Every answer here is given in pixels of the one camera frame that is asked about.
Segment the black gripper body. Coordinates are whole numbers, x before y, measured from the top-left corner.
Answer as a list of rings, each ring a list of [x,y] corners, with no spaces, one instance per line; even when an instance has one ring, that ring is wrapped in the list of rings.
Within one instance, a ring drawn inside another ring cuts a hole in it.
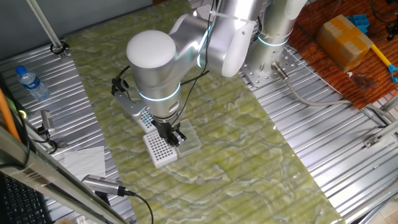
[[[166,140],[177,140],[178,138],[174,135],[174,132],[180,129],[180,121],[173,122],[173,118],[171,121],[164,121],[161,118],[154,116],[153,125],[157,128],[160,137]]]

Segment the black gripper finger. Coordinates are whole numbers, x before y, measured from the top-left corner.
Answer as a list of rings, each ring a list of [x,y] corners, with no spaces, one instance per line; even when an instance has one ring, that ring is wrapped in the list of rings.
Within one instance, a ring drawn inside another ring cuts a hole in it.
[[[179,140],[178,140],[178,138],[174,135],[173,132],[167,133],[166,139],[167,139],[167,142],[168,142],[170,145],[175,146],[175,147],[179,146]]]
[[[179,144],[183,143],[187,139],[187,137],[179,129],[174,131],[174,135],[176,136]]]

